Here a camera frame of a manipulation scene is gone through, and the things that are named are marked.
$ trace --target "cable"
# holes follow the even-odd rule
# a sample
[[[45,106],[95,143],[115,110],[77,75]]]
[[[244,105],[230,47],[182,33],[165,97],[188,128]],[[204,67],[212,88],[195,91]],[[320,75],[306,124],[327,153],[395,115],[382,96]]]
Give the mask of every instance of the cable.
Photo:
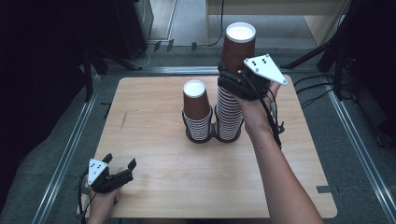
[[[321,95],[319,95],[319,96],[317,96],[317,97],[315,97],[315,98],[313,98],[313,99],[310,99],[310,100],[307,100],[307,101],[303,102],[303,103],[301,104],[301,108],[305,108],[306,106],[311,105],[311,104],[314,103],[317,99],[323,97],[326,93],[328,93],[328,92],[330,92],[330,91],[333,91],[333,89],[327,90],[327,91],[323,92]]]
[[[300,89],[300,90],[297,90],[296,93],[298,94],[298,93],[300,93],[300,92],[302,92],[302,91],[307,91],[307,90],[309,90],[309,89],[314,89],[314,88],[316,88],[316,87],[328,86],[328,85],[332,85],[332,82],[324,82],[324,83],[315,84],[315,85],[312,85],[312,86],[309,86],[309,87],[305,87],[305,88],[302,88],[302,89]]]
[[[276,98],[275,98],[275,96],[274,96],[274,93],[271,91],[271,89],[268,88],[268,91],[271,93],[271,95],[272,95],[272,97],[273,97],[273,99],[274,99],[274,101],[271,102],[271,104],[274,103],[274,108],[271,108],[271,109],[272,109],[272,111],[273,111],[273,115],[274,115],[274,119],[275,119],[275,126],[276,126],[276,127],[279,127],[279,126],[278,126],[278,122],[277,122],[277,104],[276,104]]]
[[[131,61],[131,60],[128,60],[128,63],[131,63],[131,64],[133,64],[134,66],[137,66],[137,67],[140,67],[140,68],[142,68],[142,67],[146,67],[147,65],[149,65],[149,63],[150,63],[150,57],[149,57],[149,54],[148,54],[148,50],[149,49],[151,49],[151,48],[153,48],[154,46],[150,46],[150,47],[148,47],[146,50],[145,50],[145,53],[146,53],[146,55],[147,55],[147,57],[148,57],[148,62],[146,63],[146,64],[144,64],[144,65],[139,65],[139,64],[137,64],[137,63],[134,63],[133,61]]]
[[[253,86],[253,84],[251,83],[251,81],[246,77],[246,75],[244,73],[242,73],[242,77],[244,78],[244,80],[249,84],[249,86],[251,87],[251,89],[254,90],[254,92],[256,93],[256,95],[258,96],[260,102],[262,103],[262,107],[264,107],[265,113],[267,113],[267,119],[268,119],[268,123],[270,124],[271,127],[271,131],[273,133],[273,137],[277,143],[277,145],[279,146],[280,149],[282,149],[282,143],[280,142],[279,139],[279,132],[276,126],[277,121],[274,121],[273,116],[271,115],[270,110],[268,109],[267,105],[265,104],[264,100],[262,99],[261,95],[259,94],[259,92],[256,90],[256,88]]]
[[[296,87],[297,84],[299,84],[302,81],[305,81],[305,80],[308,80],[308,79],[312,79],[312,78],[316,78],[316,77],[334,77],[334,76],[332,76],[332,75],[318,75],[318,76],[312,76],[312,77],[304,77],[304,78],[301,78],[300,80],[296,81],[294,83],[294,87]]]
[[[210,45],[198,45],[198,46],[200,46],[200,47],[213,47],[213,46],[215,46],[215,45],[217,45],[219,43],[219,41],[221,40],[222,34],[223,34],[223,30],[224,30],[223,29],[223,22],[222,22],[223,15],[224,15],[224,0],[221,1],[221,16],[220,16],[220,29],[221,29],[221,31],[220,31],[219,39],[213,44],[210,44]]]
[[[89,202],[87,203],[87,205],[85,206],[85,210],[84,210],[84,212],[83,212],[83,214],[82,214],[82,218],[81,218],[81,224],[85,224],[85,223],[86,223],[85,215],[87,215],[88,207],[90,206],[90,204],[91,204],[91,202],[93,201],[93,199],[95,199],[95,197],[96,197],[97,194],[98,194],[98,193],[95,192],[95,194],[93,195],[93,197],[90,199],[90,201],[89,201]]]
[[[82,214],[84,212],[84,210],[82,210],[82,202],[81,202],[82,180],[84,179],[84,177],[87,173],[88,173],[88,168],[82,173],[82,175],[79,177],[79,181],[78,181],[78,209],[79,209],[80,214]]]

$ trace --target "paper cup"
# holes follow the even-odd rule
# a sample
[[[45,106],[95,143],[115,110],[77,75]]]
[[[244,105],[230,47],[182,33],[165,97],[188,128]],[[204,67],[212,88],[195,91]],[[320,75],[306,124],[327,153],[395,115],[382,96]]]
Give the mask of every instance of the paper cup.
[[[182,118],[186,126],[186,135],[193,143],[204,143],[212,137],[211,121],[213,110],[209,106],[209,114],[204,119],[194,120],[189,119],[184,110]]]
[[[207,117],[210,111],[205,83],[194,79],[183,87],[184,114],[187,118],[201,120]]]
[[[228,71],[236,75],[244,68],[244,60],[254,57],[256,29],[246,22],[235,22],[227,27],[221,59]]]

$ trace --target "floor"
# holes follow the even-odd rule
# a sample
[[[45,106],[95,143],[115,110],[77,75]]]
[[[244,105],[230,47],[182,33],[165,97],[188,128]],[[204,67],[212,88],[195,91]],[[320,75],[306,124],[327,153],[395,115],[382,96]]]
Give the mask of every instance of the floor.
[[[166,0],[151,1],[154,14],[154,28],[151,41],[161,40],[165,45],[174,40],[175,46],[191,46],[206,43],[205,39],[205,1]],[[173,15],[164,9],[173,8]],[[209,43],[223,39],[220,27],[221,16],[209,17]],[[256,29],[257,48],[312,49],[317,46],[305,23],[304,16],[223,16],[223,30],[237,21],[244,21]]]

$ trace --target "black equipment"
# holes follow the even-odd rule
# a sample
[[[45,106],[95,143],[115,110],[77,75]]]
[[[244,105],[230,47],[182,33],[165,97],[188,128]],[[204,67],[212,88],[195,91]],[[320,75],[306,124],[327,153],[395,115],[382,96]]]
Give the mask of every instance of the black equipment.
[[[111,153],[107,154],[103,159],[103,162],[109,163],[113,159]],[[111,175],[108,171],[108,167],[96,178],[96,180],[91,184],[93,191],[98,193],[109,193],[114,189],[117,189],[126,183],[132,181],[134,177],[132,176],[132,170],[136,167],[136,160],[133,159],[128,164],[128,169],[116,174]]]
[[[254,101],[259,98],[264,98],[267,95],[271,81],[264,77],[255,75],[247,67],[245,67],[244,70],[241,70],[238,75],[234,75],[227,70],[227,65],[220,60],[218,70],[218,85],[239,98]],[[248,78],[254,85],[254,88],[259,92],[260,97],[252,89],[246,78]]]
[[[356,101],[373,125],[382,147],[396,146],[396,65],[392,32],[396,2],[353,0],[334,36],[296,61],[280,66],[294,68],[324,52],[318,70],[327,72],[335,62],[334,93],[341,101],[342,75],[354,80]]]

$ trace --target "gray floor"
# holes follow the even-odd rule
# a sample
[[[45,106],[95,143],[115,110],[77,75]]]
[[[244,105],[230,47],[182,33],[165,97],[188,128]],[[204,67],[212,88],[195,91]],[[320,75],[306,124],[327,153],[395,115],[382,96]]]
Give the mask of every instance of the gray floor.
[[[209,42],[219,39],[220,16],[209,17]],[[233,22],[244,21],[256,29],[257,48],[312,49],[317,45],[303,16],[223,16],[223,29]],[[205,1],[178,1],[170,39],[174,44],[190,46],[205,44]]]
[[[180,4],[184,1],[189,3],[187,0],[181,0],[179,1],[179,8],[191,6]],[[191,42],[205,43],[205,34],[202,32],[205,27],[199,25],[201,23],[196,23],[201,16],[197,16],[197,18],[190,16],[189,22],[181,22],[183,17],[180,16],[183,13],[186,14],[186,12],[187,9],[177,11],[171,33],[171,38],[175,39],[175,46],[170,52],[167,52],[166,47],[162,47],[158,51],[150,49],[148,51],[150,61],[147,55],[143,55],[135,61],[138,64],[146,64],[149,61],[148,66],[142,72],[126,71],[117,64],[109,64],[109,74],[106,77],[101,77],[100,84],[95,88],[97,98],[92,112],[79,139],[75,154],[72,156],[54,205],[49,211],[46,223],[79,223],[76,216],[77,194],[75,192],[78,176],[85,169],[88,159],[94,155],[106,122],[104,116],[107,105],[101,103],[111,103],[118,81],[122,77],[147,76],[148,74],[144,72],[145,69],[149,70],[153,67],[217,65],[221,53],[221,43],[218,44],[218,48],[200,47],[194,52],[191,52],[189,47],[177,46],[190,46]],[[262,37],[259,37],[261,32],[258,29],[258,38],[262,38],[262,43],[258,42],[257,54],[261,55],[269,52],[277,64],[283,64],[304,55],[315,47],[315,42],[307,32],[306,24],[302,22],[302,18],[286,17],[282,19],[272,18],[272,20],[273,22],[268,22],[267,25],[271,26],[280,21],[285,23],[280,22],[272,28],[269,26],[263,28],[266,35]],[[233,22],[233,19],[228,18],[227,22]],[[200,27],[200,29],[183,28],[182,23],[190,27]],[[213,34],[211,36],[212,42],[217,39],[216,17],[213,18],[211,23],[213,29],[213,32],[211,32]],[[300,78],[317,75],[315,65],[318,58],[308,61],[294,71],[288,71],[287,74],[291,76],[294,83]],[[308,80],[296,86],[296,90],[318,82],[317,79]],[[299,100],[301,103],[305,102],[324,91],[324,88],[304,91],[299,94]],[[73,132],[79,113],[84,106],[84,97],[84,90],[81,90],[73,104],[70,105],[58,122],[51,136],[35,148],[21,164],[8,194],[7,204],[0,216],[0,223],[32,222],[52,174],[64,152],[69,136]],[[396,186],[394,178],[396,150],[379,147],[375,141],[375,134],[361,113],[359,106],[352,101],[345,101],[345,104],[380,174],[384,177],[389,188],[394,188]],[[338,189],[333,193],[338,215],[326,220],[326,223],[388,223],[329,97],[322,97],[304,108],[304,115],[329,185]],[[124,219],[122,221],[122,223],[136,222],[139,222],[139,219]],[[118,223],[118,221],[111,219],[109,223]]]

